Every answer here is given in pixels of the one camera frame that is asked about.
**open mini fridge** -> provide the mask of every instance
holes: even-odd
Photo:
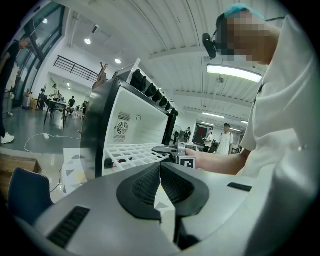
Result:
[[[137,72],[143,74],[144,89],[130,84]],[[169,161],[168,155],[152,152],[152,148],[169,145],[178,112],[164,95],[154,97],[159,91],[149,78],[146,81],[137,63],[92,91],[82,127],[80,157],[88,180]]]

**white cable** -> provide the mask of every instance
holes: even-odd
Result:
[[[24,150],[27,151],[27,152],[30,152],[35,159],[37,159],[36,156],[35,156],[35,154],[34,154],[31,150],[26,149],[26,146],[27,146],[28,142],[29,142],[33,137],[38,136],[38,135],[44,135],[44,133],[39,133],[39,134],[36,134],[36,135],[31,136],[31,137],[26,141],[26,143],[24,144],[24,147],[23,147]],[[72,138],[72,137],[68,137],[68,136],[52,136],[52,135],[50,135],[50,134],[48,134],[48,136],[53,137],[53,138],[69,138],[69,139],[74,139],[74,140],[81,140],[80,138]],[[47,174],[46,171],[42,168],[42,166],[40,165],[39,162],[38,162],[38,164],[39,164],[39,166],[40,166],[40,168],[41,168],[41,171],[44,172],[44,173],[46,174],[46,176],[48,177],[48,174]]]

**blue cap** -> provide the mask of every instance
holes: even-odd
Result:
[[[248,11],[252,12],[253,16],[256,16],[257,18],[260,18],[260,19],[263,19],[263,20],[265,19],[265,17],[261,13],[251,9],[250,7],[246,6],[244,3],[236,3],[236,4],[231,5],[224,12],[224,17],[227,18],[229,15],[241,12],[242,10],[248,10]]]

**dark blue chair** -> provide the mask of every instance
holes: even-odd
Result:
[[[9,212],[32,225],[54,203],[50,198],[50,183],[46,176],[16,168],[8,190]]]

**headset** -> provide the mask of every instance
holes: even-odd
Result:
[[[283,20],[285,17],[277,17],[277,18],[271,18],[265,20],[266,22],[272,22],[275,20]],[[227,24],[225,22],[222,22],[225,19],[225,14],[221,14],[216,19],[216,30],[213,33],[212,37],[208,33],[204,33],[202,35],[202,43],[209,54],[210,59],[215,59],[217,57],[217,53],[221,53],[224,56],[234,56],[234,50],[228,49],[227,47],[227,40],[222,36],[222,29],[221,27],[225,27]]]

